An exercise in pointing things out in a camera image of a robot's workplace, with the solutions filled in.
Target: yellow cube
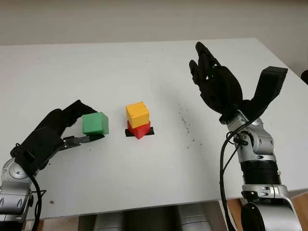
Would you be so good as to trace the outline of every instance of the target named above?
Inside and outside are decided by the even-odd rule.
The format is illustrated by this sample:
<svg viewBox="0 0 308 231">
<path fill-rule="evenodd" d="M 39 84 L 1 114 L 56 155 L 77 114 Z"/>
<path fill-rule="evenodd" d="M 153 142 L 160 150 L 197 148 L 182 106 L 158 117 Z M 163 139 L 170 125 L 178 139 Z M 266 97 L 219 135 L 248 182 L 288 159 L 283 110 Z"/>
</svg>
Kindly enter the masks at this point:
<svg viewBox="0 0 308 231">
<path fill-rule="evenodd" d="M 150 113 L 143 102 L 127 105 L 126 115 L 132 128 L 149 123 Z"/>
</svg>

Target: wooden floor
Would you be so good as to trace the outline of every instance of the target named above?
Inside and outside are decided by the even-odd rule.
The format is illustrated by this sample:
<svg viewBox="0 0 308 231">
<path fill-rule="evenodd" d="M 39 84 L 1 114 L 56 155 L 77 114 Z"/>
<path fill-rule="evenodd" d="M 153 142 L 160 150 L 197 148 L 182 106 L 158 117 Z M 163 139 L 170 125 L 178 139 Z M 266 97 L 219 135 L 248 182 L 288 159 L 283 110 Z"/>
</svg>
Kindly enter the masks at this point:
<svg viewBox="0 0 308 231">
<path fill-rule="evenodd" d="M 292 199 L 299 221 L 303 231 L 308 231 L 308 193 Z M 240 199 L 228 200 L 228 207 L 233 216 L 238 231 L 243 231 L 241 224 L 241 208 Z"/>
<path fill-rule="evenodd" d="M 308 193 L 293 198 L 293 205 L 296 209 L 298 218 L 302 225 L 303 231 L 308 231 Z M 238 231 L 243 231 L 241 225 L 241 209 L 242 203 L 239 199 L 228 200 L 228 207 L 233 216 Z M 27 222 L 25 231 L 30 231 L 32 223 Z M 40 222 L 38 231 L 77 231 L 78 217 L 64 219 L 48 219 Z"/>
</svg>

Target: red cube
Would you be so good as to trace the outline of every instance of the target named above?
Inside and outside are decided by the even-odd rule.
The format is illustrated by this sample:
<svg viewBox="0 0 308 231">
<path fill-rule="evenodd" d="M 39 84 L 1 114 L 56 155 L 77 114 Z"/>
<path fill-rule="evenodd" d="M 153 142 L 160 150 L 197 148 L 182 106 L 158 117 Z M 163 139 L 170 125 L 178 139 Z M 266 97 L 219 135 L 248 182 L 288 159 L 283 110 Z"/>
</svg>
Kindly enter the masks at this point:
<svg viewBox="0 0 308 231">
<path fill-rule="evenodd" d="M 148 134 L 151 128 L 151 122 L 142 125 L 140 127 L 132 128 L 129 121 L 127 121 L 128 130 L 138 139 L 141 139 L 144 135 Z"/>
</svg>

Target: robotic arm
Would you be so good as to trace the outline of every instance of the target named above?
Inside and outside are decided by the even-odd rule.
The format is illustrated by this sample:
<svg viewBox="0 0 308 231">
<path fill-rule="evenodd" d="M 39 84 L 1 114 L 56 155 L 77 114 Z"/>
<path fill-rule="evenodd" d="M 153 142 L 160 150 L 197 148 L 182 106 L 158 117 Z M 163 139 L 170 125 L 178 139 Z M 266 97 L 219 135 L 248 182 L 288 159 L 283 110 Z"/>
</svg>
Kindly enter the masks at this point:
<svg viewBox="0 0 308 231">
<path fill-rule="evenodd" d="M 201 98 L 221 114 L 229 136 L 220 154 L 220 194 L 228 229 L 235 230 L 227 209 L 224 192 L 224 149 L 232 137 L 243 172 L 243 197 L 248 201 L 241 211 L 245 231 L 301 231 L 294 206 L 286 186 L 278 174 L 274 141 L 263 129 L 259 118 L 282 88 L 287 69 L 268 67 L 260 75 L 254 97 L 243 100 L 242 89 L 231 71 L 221 66 L 200 42 L 196 44 L 198 64 L 189 63 L 193 81 L 199 86 Z"/>
<path fill-rule="evenodd" d="M 58 151 L 104 137 L 104 135 L 89 135 L 81 138 L 71 136 L 61 139 L 66 127 L 75 124 L 79 117 L 95 112 L 80 100 L 64 110 L 55 109 L 40 122 L 22 144 L 17 144 L 11 150 L 12 159 L 3 166 L 1 176 L 1 231 L 22 229 L 28 209 L 34 201 L 33 192 L 30 189 L 31 183 L 34 183 L 38 193 L 38 205 L 35 209 L 35 223 L 32 229 L 36 230 L 41 210 L 41 192 L 35 180 L 36 174 Z"/>
</svg>

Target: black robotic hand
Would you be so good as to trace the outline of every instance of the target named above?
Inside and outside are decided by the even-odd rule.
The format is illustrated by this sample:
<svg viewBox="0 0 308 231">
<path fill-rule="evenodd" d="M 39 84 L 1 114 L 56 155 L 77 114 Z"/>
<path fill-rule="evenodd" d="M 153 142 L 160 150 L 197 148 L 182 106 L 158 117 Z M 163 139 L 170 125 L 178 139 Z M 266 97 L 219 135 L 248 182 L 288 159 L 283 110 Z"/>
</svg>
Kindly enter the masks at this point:
<svg viewBox="0 0 308 231">
<path fill-rule="evenodd" d="M 79 117 L 95 112 L 97 111 L 80 100 L 63 110 L 52 110 L 22 144 L 11 150 L 11 156 L 15 158 L 15 162 L 24 169 L 27 175 L 32 176 L 37 170 L 42 170 L 57 151 L 104 137 L 104 135 L 98 134 L 83 138 L 71 136 L 61 139 L 64 130 L 75 124 Z"/>
<path fill-rule="evenodd" d="M 256 120 L 280 93 L 288 69 L 273 66 L 264 69 L 254 97 L 243 100 L 241 85 L 231 71 L 221 66 L 201 42 L 197 42 L 196 50 L 198 64 L 194 60 L 189 63 L 193 81 L 199 86 L 204 102 L 222 114 L 219 119 L 222 124 L 233 118 L 237 110 L 248 120 Z"/>
<path fill-rule="evenodd" d="M 228 107 L 243 100 L 241 86 L 231 71 L 221 66 L 205 45 L 197 42 L 196 50 L 198 64 L 194 60 L 189 62 L 193 82 L 199 86 L 204 102 L 223 114 Z"/>
</svg>

